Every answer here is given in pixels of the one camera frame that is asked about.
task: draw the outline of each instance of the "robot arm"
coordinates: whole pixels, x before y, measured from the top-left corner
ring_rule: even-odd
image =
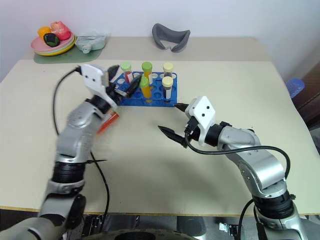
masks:
[[[261,146],[257,135],[250,129],[234,128],[226,122],[215,124],[215,110],[206,96],[198,97],[190,104],[178,103],[176,107],[189,118],[185,137],[167,127],[159,126],[160,130],[185,148],[189,146],[200,154],[226,154],[236,164],[261,222],[259,235],[268,240],[307,240],[297,208],[287,190],[284,168],[266,147]],[[202,146],[217,147],[218,152],[198,150],[190,144],[192,139]]]
[[[93,139],[107,111],[115,109],[123,97],[130,97],[141,80],[141,75],[135,78],[126,92],[116,90],[110,80],[118,68],[116,65],[104,71],[88,64],[77,68],[93,97],[69,114],[66,127],[58,136],[53,175],[38,217],[2,231],[0,239],[56,240],[80,224],[86,205],[86,198],[80,192],[85,185],[85,166]]]

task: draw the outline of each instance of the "pink plate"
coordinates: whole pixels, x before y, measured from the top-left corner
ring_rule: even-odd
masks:
[[[39,53],[46,53],[46,52],[52,52],[59,49],[64,48],[66,45],[68,45],[70,42],[74,40],[74,34],[71,33],[71,36],[67,40],[60,41],[60,44],[55,47],[48,46],[41,38],[38,36],[31,42],[31,48]]]

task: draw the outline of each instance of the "plate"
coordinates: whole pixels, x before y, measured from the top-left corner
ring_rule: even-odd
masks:
[[[55,55],[63,54],[63,53],[65,53],[66,51],[68,51],[69,49],[71,49],[71,48],[75,45],[76,40],[77,40],[77,38],[74,37],[73,42],[72,42],[69,46],[67,46],[67,47],[65,47],[65,48],[63,48],[63,49],[61,49],[61,50],[59,50],[59,51],[52,52],[52,53],[43,53],[43,52],[38,52],[38,51],[34,51],[34,52],[35,52],[36,54],[38,54],[38,55],[48,56],[48,57],[49,57],[49,56],[55,56]]]
[[[60,41],[60,44],[55,47],[48,46],[39,36],[36,37],[31,42],[31,48],[38,53],[50,53],[53,51],[58,51],[63,49],[65,46],[69,45],[74,41],[74,34],[71,33],[71,36],[67,40]]]

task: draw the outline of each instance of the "test tube rack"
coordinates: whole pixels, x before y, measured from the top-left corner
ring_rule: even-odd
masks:
[[[144,74],[142,71],[134,71],[133,76],[136,77],[139,74]],[[135,91],[131,98],[124,98],[119,104],[121,106],[145,106],[145,107],[174,107],[177,103],[178,96],[178,76],[175,72],[172,73],[173,86],[171,92],[171,98],[165,99],[164,87],[162,86],[163,72],[152,72],[152,84],[150,85],[152,96],[145,98],[141,92],[141,89]],[[124,74],[121,74],[114,83],[117,85],[116,88],[125,91],[129,84],[125,81]]]

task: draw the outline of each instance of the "beige table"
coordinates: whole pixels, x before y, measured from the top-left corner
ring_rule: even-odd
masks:
[[[121,57],[116,57],[114,49],[129,40],[136,41],[142,58],[139,51],[126,57],[122,51],[129,47],[119,49]],[[172,61],[178,75],[178,100],[189,103],[197,96],[208,96],[217,123],[252,128],[264,145],[285,150],[291,158],[288,189],[297,196],[294,202],[299,213],[319,214],[320,157],[263,47],[252,38],[199,38],[178,55],[159,51],[148,41],[111,39],[92,63],[107,67],[131,60],[132,68],[138,70],[144,60],[152,60],[153,70],[161,71],[164,60]],[[236,49],[234,54],[228,50],[231,47]],[[52,93],[58,79],[75,65],[37,64],[26,57],[0,84],[1,208],[36,211],[40,207],[52,176],[57,139],[51,116]],[[63,83],[57,98],[60,129],[68,113],[87,97],[89,91],[79,75]],[[167,126],[181,134],[187,122],[182,112],[165,107],[120,107],[119,113],[119,120],[97,137],[93,146],[98,159],[108,160],[100,165],[110,187],[110,213],[241,213],[251,196],[236,166],[223,155],[200,155],[184,149],[157,128]],[[284,158],[274,154],[285,166]],[[94,165],[86,167],[85,180],[85,210],[103,212],[106,193]]]

